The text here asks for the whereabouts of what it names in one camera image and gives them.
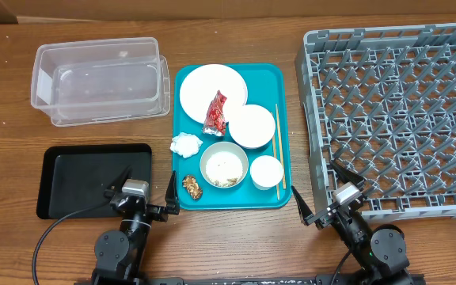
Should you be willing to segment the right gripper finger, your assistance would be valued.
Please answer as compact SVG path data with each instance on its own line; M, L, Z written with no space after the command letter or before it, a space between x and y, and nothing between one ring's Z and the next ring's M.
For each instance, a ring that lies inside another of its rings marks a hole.
M305 200L302 198L295 186L291 186L291 191L293 192L296 200L302 224L309 226L313 222L314 213L310 210L309 206L306 204Z
M342 166L337 160L333 160L330 162L332 169L335 171L338 179L344 183L352 183L357 188L363 188L365 185L365 179L360 176L358 173L352 172L351 170L347 169L346 167Z

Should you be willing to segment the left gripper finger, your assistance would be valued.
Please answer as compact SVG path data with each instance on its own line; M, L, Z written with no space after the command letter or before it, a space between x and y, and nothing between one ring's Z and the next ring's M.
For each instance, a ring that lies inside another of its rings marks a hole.
M116 179L111 182L104 190L104 198L112 198L115 194L122 192L122 187L126 180L131 178L132 168L127 166Z
M169 215L179 215L180 203L177 194L177 173L172 171L172 175L169 180L168 188L165 194L166 212Z

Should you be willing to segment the white paper cup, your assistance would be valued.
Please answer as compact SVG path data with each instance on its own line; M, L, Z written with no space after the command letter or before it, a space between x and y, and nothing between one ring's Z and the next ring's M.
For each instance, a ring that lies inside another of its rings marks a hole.
M283 167L281 162L277 159L278 166L280 167L279 182L283 179ZM274 178L276 175L273 173L273 156L262 155L256 158L250 168L249 173L253 184L257 189L269 190L276 186Z

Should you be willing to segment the white tissue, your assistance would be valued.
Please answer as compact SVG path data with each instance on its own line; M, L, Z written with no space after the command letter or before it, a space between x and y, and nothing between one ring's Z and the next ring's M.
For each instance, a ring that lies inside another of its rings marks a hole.
M196 135L181 132L172 138L170 150L183 158L190 158L199 152L202 144L203 141Z

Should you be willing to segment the red snack wrapper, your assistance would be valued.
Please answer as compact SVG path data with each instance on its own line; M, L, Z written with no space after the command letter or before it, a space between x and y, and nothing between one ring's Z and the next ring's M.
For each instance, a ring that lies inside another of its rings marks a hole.
M220 90L215 94L214 99L209 104L206 119L203 123L202 132L207 135L223 137L226 133L226 120L223 106L227 98Z

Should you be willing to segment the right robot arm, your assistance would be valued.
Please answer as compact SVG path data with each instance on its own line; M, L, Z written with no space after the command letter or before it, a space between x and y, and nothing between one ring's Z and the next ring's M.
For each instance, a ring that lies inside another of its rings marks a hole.
M302 223L314 224L319 230L333 227L348 248L330 276L330 283L423 284L422 277L414 279L408 271L410 262L403 231L391 224L373 230L359 213L367 199L362 193L366 180L337 161L331 166L343 185L334 192L334 202L324 210L314 214L298 190L291 189Z

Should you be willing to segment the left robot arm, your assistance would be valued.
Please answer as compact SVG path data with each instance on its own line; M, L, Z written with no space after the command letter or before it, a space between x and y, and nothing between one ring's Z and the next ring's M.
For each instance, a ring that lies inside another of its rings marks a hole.
M92 284L148 284L139 273L153 222L167 222L180 213L176 173L172 172L165 205L150 202L150 186L131 177L127 167L105 190L109 205L122 217L120 228L100 235L94 246L97 258Z

